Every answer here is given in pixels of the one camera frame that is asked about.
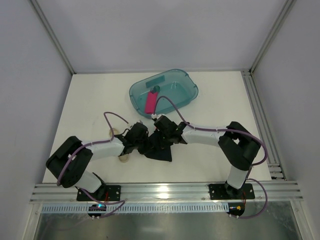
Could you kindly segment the black paper napkin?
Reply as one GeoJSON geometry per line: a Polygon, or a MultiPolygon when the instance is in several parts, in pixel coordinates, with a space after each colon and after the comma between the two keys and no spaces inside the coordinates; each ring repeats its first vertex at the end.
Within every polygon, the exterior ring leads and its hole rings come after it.
{"type": "Polygon", "coordinates": [[[149,136],[150,149],[144,154],[147,158],[158,161],[172,162],[171,146],[159,131],[155,131],[149,136]]]}

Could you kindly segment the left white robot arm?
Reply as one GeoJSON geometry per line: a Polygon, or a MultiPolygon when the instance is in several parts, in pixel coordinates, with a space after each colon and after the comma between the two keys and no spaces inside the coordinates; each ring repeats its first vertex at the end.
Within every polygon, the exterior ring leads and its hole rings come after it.
{"type": "Polygon", "coordinates": [[[103,189],[103,180],[86,170],[90,162],[129,155],[134,150],[148,146],[148,128],[141,122],[132,125],[126,134],[116,134],[111,139],[85,143],[70,136],[46,161],[46,168],[63,188],[76,187],[96,194],[103,189]]]}

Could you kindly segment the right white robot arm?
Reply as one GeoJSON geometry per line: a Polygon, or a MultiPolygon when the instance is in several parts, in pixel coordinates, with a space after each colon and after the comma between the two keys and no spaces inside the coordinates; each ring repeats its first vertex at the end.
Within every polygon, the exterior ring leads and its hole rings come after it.
{"type": "Polygon", "coordinates": [[[150,135],[154,144],[151,159],[171,162],[171,146],[174,144],[219,147],[231,164],[222,192],[230,199],[244,196],[246,178],[262,143],[240,123],[232,121],[224,128],[212,129],[191,125],[186,120],[176,124],[163,114],[153,114],[151,119],[155,126],[155,131],[150,135]]]}

